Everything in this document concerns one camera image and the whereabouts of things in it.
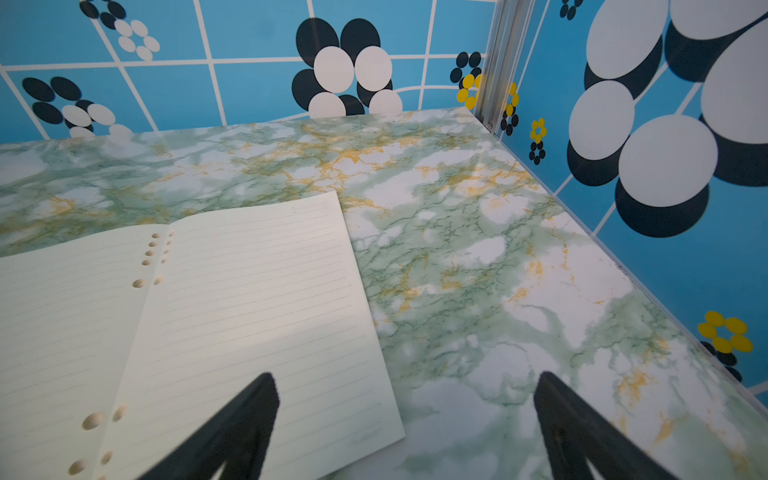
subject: yellow dot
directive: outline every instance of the yellow dot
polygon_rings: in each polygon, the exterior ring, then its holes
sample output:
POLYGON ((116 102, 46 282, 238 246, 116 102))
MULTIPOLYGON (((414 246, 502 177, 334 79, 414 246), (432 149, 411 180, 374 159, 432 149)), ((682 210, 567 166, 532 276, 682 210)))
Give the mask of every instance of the yellow dot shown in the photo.
POLYGON ((730 344, 730 342, 724 338, 720 338, 719 336, 712 339, 712 345, 718 352, 731 353, 733 351, 733 346, 730 344))
POLYGON ((733 348, 740 352, 749 353, 752 351, 752 342, 745 336, 734 335, 730 337, 730 342, 733 344, 733 348))
POLYGON ((701 333, 701 336, 713 339, 717 336, 717 330, 715 330, 715 327, 711 326, 709 323, 699 323, 699 333, 701 333))
POLYGON ((707 312, 707 314, 704 316, 704 319, 707 321, 707 323, 711 323, 715 326, 725 325, 725 317, 720 315, 718 312, 707 312))
POLYGON ((742 322, 741 320, 737 318, 729 318, 725 321, 725 327, 728 329, 731 333, 736 333, 737 335, 743 335, 746 333, 746 323, 742 322))

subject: open notebook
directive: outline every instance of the open notebook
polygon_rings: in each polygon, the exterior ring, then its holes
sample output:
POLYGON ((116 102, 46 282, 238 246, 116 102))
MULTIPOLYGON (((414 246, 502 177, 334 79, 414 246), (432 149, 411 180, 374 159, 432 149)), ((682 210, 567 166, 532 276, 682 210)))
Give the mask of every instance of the open notebook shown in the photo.
POLYGON ((133 479, 267 371, 261 478, 405 435, 335 192, 96 233, 0 279, 0 478, 133 479))

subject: binder hole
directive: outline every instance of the binder hole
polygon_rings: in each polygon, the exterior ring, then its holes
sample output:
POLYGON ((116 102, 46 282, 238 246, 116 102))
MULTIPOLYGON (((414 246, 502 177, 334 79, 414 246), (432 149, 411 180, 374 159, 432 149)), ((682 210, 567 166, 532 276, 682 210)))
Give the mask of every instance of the binder hole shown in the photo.
POLYGON ((112 422, 116 422, 117 420, 122 419, 123 416, 125 415, 125 410, 127 408, 128 407, 126 405, 119 406, 118 409, 114 411, 114 415, 112 416, 112 422))
POLYGON ((91 413, 83 420, 83 430, 93 430, 104 421, 104 414, 101 412, 91 413))
POLYGON ((85 470, 86 465, 88 464, 84 458, 77 460, 72 465, 69 465, 69 475, 77 475, 78 473, 85 470))

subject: desk surface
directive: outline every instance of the desk surface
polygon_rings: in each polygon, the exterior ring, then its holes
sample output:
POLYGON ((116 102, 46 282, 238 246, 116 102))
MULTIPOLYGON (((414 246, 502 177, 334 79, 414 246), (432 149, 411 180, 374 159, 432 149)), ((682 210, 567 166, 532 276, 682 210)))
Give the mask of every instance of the desk surface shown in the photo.
POLYGON ((0 145, 0 256, 331 189, 406 428, 331 478, 548 477, 543 370, 681 478, 768 478, 768 422, 465 108, 0 145))

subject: wallpaper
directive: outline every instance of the wallpaper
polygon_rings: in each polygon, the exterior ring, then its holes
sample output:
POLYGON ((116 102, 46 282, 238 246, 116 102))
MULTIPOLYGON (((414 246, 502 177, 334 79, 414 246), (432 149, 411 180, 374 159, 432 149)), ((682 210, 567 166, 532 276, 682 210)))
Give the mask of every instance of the wallpaper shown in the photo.
POLYGON ((538 0, 498 125, 763 401, 766 45, 764 0, 538 0))
POLYGON ((0 5, 0 143, 475 107, 495 3, 0 5))

